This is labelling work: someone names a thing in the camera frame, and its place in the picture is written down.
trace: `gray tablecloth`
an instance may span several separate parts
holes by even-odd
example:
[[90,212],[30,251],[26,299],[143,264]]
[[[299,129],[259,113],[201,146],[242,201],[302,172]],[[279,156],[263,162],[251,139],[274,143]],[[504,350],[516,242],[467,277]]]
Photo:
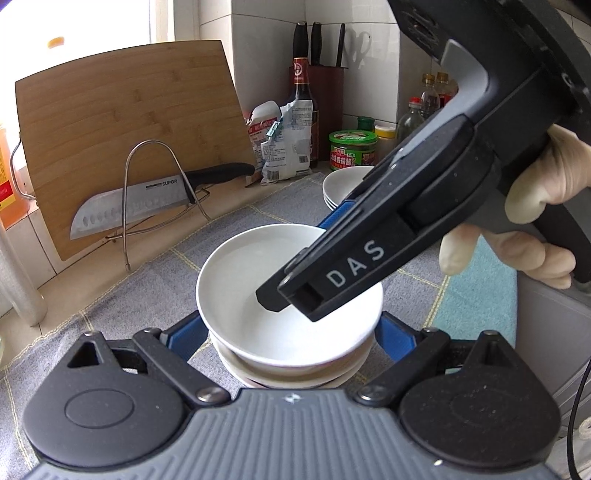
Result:
[[[220,243],[269,223],[320,223],[329,213],[322,199],[322,180],[322,174],[314,174],[215,219],[37,339],[0,370],[0,478],[21,478],[37,463],[22,429],[22,412],[44,377],[80,334],[92,329],[102,331],[107,339],[128,338],[147,326],[165,329],[178,322],[196,309],[199,269]],[[384,308],[413,327],[430,325],[448,283],[449,279],[439,270],[434,247],[384,281]],[[384,352],[374,346],[347,387],[358,388],[390,363]],[[190,364],[233,394],[241,387],[224,369],[209,341]]]

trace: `window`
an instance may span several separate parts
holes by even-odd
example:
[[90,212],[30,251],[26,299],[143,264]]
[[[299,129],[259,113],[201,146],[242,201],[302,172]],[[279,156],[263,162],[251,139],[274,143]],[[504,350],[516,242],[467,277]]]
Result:
[[[14,82],[66,61],[150,43],[154,0],[12,0],[0,11],[0,121],[8,144],[18,142]],[[47,43],[64,37],[64,44]],[[25,164],[22,150],[17,169]]]

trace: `finger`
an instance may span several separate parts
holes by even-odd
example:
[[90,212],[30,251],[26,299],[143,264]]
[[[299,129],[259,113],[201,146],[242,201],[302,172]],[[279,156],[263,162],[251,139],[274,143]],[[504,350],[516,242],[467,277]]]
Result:
[[566,290],[567,288],[570,288],[573,279],[570,275],[565,275],[564,277],[560,278],[549,278],[547,280],[542,280],[542,282],[549,287],[556,288],[557,290]]
[[499,260],[511,268],[530,271],[544,263],[546,256],[544,245],[528,233],[483,231],[482,235]]
[[552,244],[544,244],[544,248],[546,252],[544,263],[534,270],[526,270],[525,273],[531,278],[541,281],[569,276],[576,266],[573,253]]
[[443,237],[439,248],[439,267],[445,275],[457,275],[466,269],[480,233],[477,226],[463,223]]
[[515,180],[507,195],[505,211],[513,223],[530,223],[546,204],[564,203],[591,186],[591,147],[557,125],[548,134],[549,148]]

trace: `bamboo cutting board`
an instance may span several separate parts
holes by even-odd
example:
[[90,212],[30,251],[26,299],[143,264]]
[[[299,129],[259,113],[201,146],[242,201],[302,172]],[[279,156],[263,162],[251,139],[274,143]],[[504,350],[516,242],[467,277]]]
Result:
[[[121,188],[131,149],[168,144],[185,170],[255,164],[222,43],[124,48],[58,65],[15,84],[22,145],[37,203],[63,260],[108,232],[70,240],[78,208]],[[178,173],[159,145],[133,157],[129,184]]]

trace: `stack of plates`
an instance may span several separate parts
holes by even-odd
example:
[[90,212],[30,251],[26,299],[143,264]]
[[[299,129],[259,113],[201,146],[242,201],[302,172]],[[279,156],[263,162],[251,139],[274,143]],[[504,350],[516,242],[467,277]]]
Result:
[[327,207],[335,210],[372,168],[372,166],[346,167],[328,175],[322,183],[322,193]]
[[311,322],[292,305],[270,312],[256,289],[323,229],[265,225],[234,236],[207,259],[197,306],[226,369],[251,388],[334,388],[363,365],[374,342],[384,292],[377,284]]

